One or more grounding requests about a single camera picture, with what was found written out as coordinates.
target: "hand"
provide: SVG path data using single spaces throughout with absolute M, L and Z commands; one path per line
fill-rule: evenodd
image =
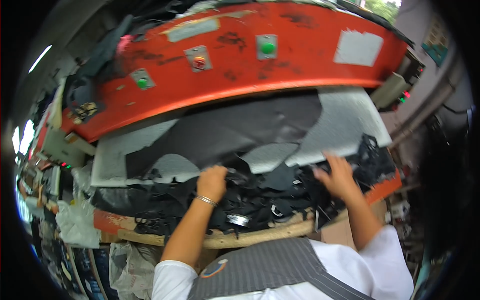
M 325 157 L 332 169 L 331 174 L 322 169 L 313 170 L 315 178 L 325 185 L 327 190 L 335 197 L 342 198 L 344 201 L 358 199 L 362 193 L 356 182 L 353 180 L 352 167 L 344 157 L 325 154 Z
M 226 167 L 213 166 L 200 173 L 197 180 L 197 194 L 219 203 L 227 191 L 225 181 L 227 171 Z

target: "fabric pile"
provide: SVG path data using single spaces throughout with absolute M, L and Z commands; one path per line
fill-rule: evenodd
M 395 173 L 395 165 L 386 148 L 379 148 L 376 139 L 364 134 L 356 155 L 347 157 L 354 169 L 354 179 L 362 191 Z M 208 232 L 219 229 L 224 234 L 251 232 L 270 228 L 273 223 L 288 221 L 296 212 L 304 219 L 312 208 L 320 212 L 318 228 L 333 219 L 344 203 L 331 197 L 313 176 L 313 168 L 329 172 L 327 162 L 308 166 L 287 166 L 281 163 L 267 174 L 252 174 L 249 165 L 238 155 L 223 159 L 228 168 L 227 192 L 212 213 Z M 149 178 L 159 177 L 155 170 Z M 196 196 L 197 177 L 186 182 L 134 185 L 126 189 L 98 189 L 93 204 L 113 213 L 133 216 L 135 231 L 165 235 L 166 241 Z

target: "bangle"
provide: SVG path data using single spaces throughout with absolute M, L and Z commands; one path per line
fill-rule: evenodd
M 202 201 L 204 201 L 204 202 L 207 202 L 208 204 L 211 204 L 211 205 L 213 205 L 214 207 L 217 207 L 217 206 L 218 206 L 218 204 L 215 203 L 214 201 L 212 201 L 212 199 L 210 199 L 210 198 L 207 198 L 207 197 L 204 197 L 204 196 L 201 196 L 201 195 L 196 195 L 196 198 L 198 198 L 198 199 L 200 199 L 200 200 L 202 200 Z

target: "green indicator light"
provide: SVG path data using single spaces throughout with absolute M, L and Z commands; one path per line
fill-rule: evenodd
M 272 43 L 263 43 L 261 46 L 260 46 L 260 51 L 263 53 L 263 54 L 271 54 L 275 51 L 275 46 L 274 44 Z
M 139 88 L 146 88 L 147 87 L 147 80 L 145 78 L 139 79 L 137 81 L 137 86 Z

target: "orange machine housing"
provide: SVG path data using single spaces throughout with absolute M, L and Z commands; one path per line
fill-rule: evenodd
M 170 42 L 168 33 L 216 20 L 217 29 Z M 340 64 L 334 55 L 342 31 L 383 39 L 373 66 Z M 258 60 L 256 35 L 277 35 L 277 58 Z M 212 69 L 193 72 L 184 50 L 206 46 Z M 106 107 L 75 125 L 63 111 L 62 129 L 88 142 L 120 127 L 215 99 L 269 90 L 320 85 L 375 88 L 396 71 L 407 44 L 391 31 L 349 13 L 296 3 L 248 3 L 210 9 L 149 30 L 116 57 L 126 76 L 99 87 Z M 129 74 L 144 68 L 155 87 L 141 90 Z

